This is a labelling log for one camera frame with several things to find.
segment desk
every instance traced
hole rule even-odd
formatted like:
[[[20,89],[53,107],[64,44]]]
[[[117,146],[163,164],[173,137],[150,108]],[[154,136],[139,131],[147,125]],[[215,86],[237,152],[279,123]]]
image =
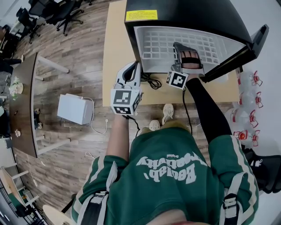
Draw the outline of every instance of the desk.
[[[70,139],[65,139],[47,146],[43,149],[38,149],[37,141],[45,137],[36,137],[34,127],[33,114],[33,92],[35,79],[43,81],[44,79],[36,76],[37,64],[42,62],[45,65],[51,66],[57,70],[68,73],[69,69],[62,67],[48,59],[39,56],[37,53],[27,58],[23,63],[17,66],[13,71],[11,80],[17,77],[23,83],[23,93],[17,94],[16,100],[10,101],[10,124],[12,145],[18,150],[37,158],[39,154],[55,149],[61,145],[70,142]],[[15,131],[21,132],[20,137],[16,137]]]
[[[110,106],[110,90],[113,88],[117,72],[129,62],[135,61],[133,49],[124,25],[126,0],[111,2],[108,9],[104,40],[104,60],[102,74],[102,104]],[[182,103],[182,90],[166,83],[167,74],[153,74],[152,78],[161,81],[162,87],[153,90],[147,82],[141,83],[143,90],[141,105]],[[214,80],[203,83],[215,102],[239,101],[236,72],[228,76],[228,81],[221,83]],[[185,93],[186,103],[194,102],[189,91]]]
[[[24,202],[24,200],[22,199],[19,191],[22,190],[24,187],[18,189],[16,184],[14,183],[14,179],[21,177],[22,175],[25,175],[28,173],[28,171],[24,171],[20,174],[17,174],[15,176],[10,176],[9,173],[6,171],[5,169],[6,167],[2,167],[0,170],[0,178],[1,181],[4,185],[4,188],[6,189],[6,192],[8,194],[13,194],[15,196],[15,198],[23,205],[23,206],[28,206],[30,204],[32,204],[34,201],[36,201],[39,196],[34,197],[33,199],[31,199],[30,201],[28,201],[27,203]]]

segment white box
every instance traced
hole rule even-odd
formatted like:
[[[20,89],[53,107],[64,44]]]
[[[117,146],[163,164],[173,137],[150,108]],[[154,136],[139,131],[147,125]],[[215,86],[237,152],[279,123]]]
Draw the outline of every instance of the white box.
[[[78,124],[91,122],[93,102],[72,94],[61,94],[58,103],[58,116]]]

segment hand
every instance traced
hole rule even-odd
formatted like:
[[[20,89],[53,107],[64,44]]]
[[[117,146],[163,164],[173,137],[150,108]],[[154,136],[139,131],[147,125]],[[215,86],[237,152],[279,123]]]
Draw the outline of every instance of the hand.
[[[182,58],[199,58],[197,52],[194,51],[182,51],[180,54]],[[187,69],[198,69],[200,67],[198,63],[183,63],[182,66]],[[194,78],[199,78],[199,74],[189,74],[187,81]]]

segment wooden table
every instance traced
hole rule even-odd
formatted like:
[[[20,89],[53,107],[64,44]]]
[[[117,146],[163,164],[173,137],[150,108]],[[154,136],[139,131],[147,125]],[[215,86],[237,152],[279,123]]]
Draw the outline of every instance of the wooden table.
[[[43,149],[38,149],[37,141],[45,137],[36,137],[33,114],[33,92],[35,79],[43,81],[43,78],[36,76],[36,68],[39,62],[51,66],[57,70],[68,73],[69,69],[62,67],[50,60],[47,60],[37,53],[27,58],[13,71],[11,80],[17,77],[23,83],[23,92],[17,94],[16,100],[10,101],[10,123],[13,147],[37,158],[39,154],[55,149],[70,142],[70,139],[61,140]],[[20,137],[16,137],[15,131],[21,132]]]
[[[33,199],[31,199],[30,201],[28,201],[27,203],[24,202],[24,200],[22,199],[22,196],[20,195],[19,191],[22,190],[23,188],[25,188],[25,186],[23,186],[22,188],[18,189],[16,184],[14,183],[14,180],[16,178],[19,178],[25,174],[28,173],[28,171],[24,171],[20,174],[17,174],[15,176],[10,176],[10,174],[6,171],[7,167],[2,167],[0,170],[0,178],[1,181],[4,185],[4,188],[6,189],[6,192],[8,194],[13,194],[15,196],[15,198],[23,205],[23,206],[28,206],[30,204],[32,204],[35,200],[37,200],[39,198],[39,196],[34,197]]]

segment white sneaker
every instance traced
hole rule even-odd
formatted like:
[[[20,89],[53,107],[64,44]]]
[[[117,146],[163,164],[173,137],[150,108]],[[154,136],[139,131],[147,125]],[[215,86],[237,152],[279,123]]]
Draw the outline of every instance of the white sneaker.
[[[41,130],[43,128],[43,124],[42,123],[38,123],[37,124],[37,128]]]
[[[166,123],[166,118],[170,117],[173,118],[174,115],[174,107],[172,104],[165,104],[163,108],[164,117],[162,119],[162,126]]]
[[[151,131],[157,131],[160,130],[160,123],[158,120],[152,120],[149,124],[149,129]]]

